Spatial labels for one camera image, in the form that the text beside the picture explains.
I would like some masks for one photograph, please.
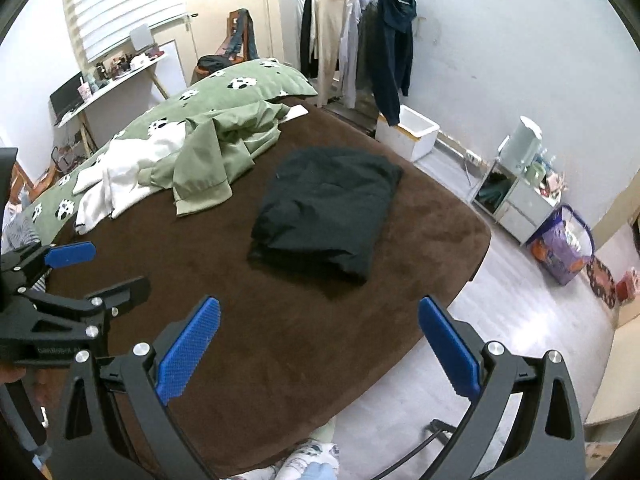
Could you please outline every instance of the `beige pants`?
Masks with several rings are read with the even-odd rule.
[[[318,0],[316,27],[318,28],[318,106],[324,106],[334,82],[335,64],[340,51],[340,37],[344,25],[347,0]]]

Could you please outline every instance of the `green jacket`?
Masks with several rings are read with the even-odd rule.
[[[231,183],[280,137],[278,120],[289,111],[267,101],[212,110],[187,118],[179,152],[141,170],[141,186],[173,188],[178,216],[218,205],[232,195]]]

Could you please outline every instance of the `hoodie hood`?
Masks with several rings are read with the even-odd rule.
[[[407,33],[418,15],[415,0],[380,0],[378,5],[384,9],[385,23],[399,32]]]

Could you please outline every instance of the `blue gripper pad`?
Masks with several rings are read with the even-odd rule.
[[[431,298],[418,304],[418,323],[453,389],[475,402],[480,397],[480,364]]]
[[[158,366],[156,392],[165,406],[182,395],[219,326],[220,304],[207,298]]]
[[[44,257],[44,263],[52,269],[83,264],[95,258],[95,246],[91,242],[80,242],[53,247]]]

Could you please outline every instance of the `navy blue hoodie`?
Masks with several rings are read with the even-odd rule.
[[[389,125],[400,122],[400,98],[409,95],[414,62],[415,0],[379,0],[375,44],[367,45],[367,70],[376,105]]]

